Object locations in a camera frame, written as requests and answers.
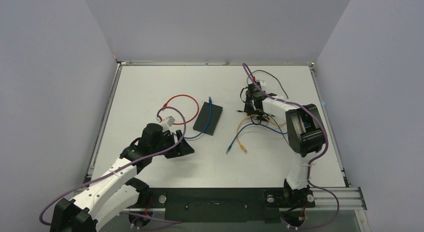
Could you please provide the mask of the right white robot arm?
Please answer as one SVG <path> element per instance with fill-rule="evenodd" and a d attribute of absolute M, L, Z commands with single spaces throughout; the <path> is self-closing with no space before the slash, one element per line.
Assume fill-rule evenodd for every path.
<path fill-rule="evenodd" d="M 289 205 L 296 205 L 301 199 L 307 199 L 309 190 L 308 171 L 312 160 L 322 149 L 325 136 L 319 123 L 321 117 L 314 104 L 308 104 L 305 109 L 283 102 L 276 94 L 264 94 L 261 91 L 262 82 L 247 86 L 244 112 L 248 115 L 271 115 L 286 122 L 286 136 L 290 148 L 294 151 L 290 170 L 283 184 L 282 199 Z"/>

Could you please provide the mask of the black network switch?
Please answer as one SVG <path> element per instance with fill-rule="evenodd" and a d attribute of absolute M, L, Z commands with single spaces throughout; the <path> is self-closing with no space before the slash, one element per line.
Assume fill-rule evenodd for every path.
<path fill-rule="evenodd" d="M 210 114 L 210 105 L 208 102 L 204 102 L 197 116 L 197 119 L 194 122 L 193 130 L 197 132 L 201 132 L 203 131 L 205 127 L 207 127 L 203 131 L 203 133 L 213 136 L 216 130 L 216 127 L 218 125 L 218 122 L 220 120 L 222 112 L 223 112 L 222 106 L 212 104 L 211 114 Z"/>

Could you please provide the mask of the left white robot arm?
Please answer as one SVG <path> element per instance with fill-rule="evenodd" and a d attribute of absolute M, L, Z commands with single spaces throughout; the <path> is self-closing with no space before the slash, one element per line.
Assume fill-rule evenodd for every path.
<path fill-rule="evenodd" d="M 100 178 L 70 200 L 57 202 L 50 231 L 97 232 L 124 209 L 145 206 L 149 185 L 136 176 L 153 157 L 173 159 L 194 152 L 181 130 L 172 133 L 166 123 L 149 123 Z"/>

